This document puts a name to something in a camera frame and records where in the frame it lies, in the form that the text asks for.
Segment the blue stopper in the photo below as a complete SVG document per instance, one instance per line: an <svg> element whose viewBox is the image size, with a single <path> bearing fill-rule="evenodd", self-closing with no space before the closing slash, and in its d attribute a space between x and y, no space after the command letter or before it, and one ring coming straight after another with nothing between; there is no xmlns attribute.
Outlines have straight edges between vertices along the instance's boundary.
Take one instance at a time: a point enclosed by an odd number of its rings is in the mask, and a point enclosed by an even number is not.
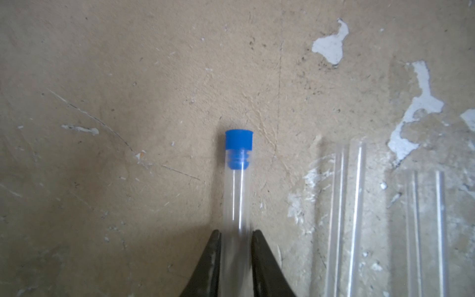
<svg viewBox="0 0 475 297"><path fill-rule="evenodd" d="M231 170L246 170L249 167L254 133L245 129L225 132L226 163Z"/></svg>

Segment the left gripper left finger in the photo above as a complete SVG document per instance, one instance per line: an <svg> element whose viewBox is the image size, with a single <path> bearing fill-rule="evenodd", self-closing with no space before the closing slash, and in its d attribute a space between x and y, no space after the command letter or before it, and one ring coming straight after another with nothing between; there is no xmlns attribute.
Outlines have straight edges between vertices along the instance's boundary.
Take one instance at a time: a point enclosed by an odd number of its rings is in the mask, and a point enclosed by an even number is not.
<svg viewBox="0 0 475 297"><path fill-rule="evenodd" d="M221 262L221 232L212 231L189 282L180 297L218 297Z"/></svg>

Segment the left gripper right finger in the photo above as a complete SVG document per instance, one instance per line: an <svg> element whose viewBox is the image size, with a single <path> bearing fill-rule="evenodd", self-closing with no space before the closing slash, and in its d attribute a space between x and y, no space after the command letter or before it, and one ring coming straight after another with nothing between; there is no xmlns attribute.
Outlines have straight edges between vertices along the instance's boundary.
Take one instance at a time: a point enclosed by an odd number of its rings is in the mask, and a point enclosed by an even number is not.
<svg viewBox="0 0 475 297"><path fill-rule="evenodd" d="M261 230L252 232L251 263L255 297L296 297Z"/></svg>

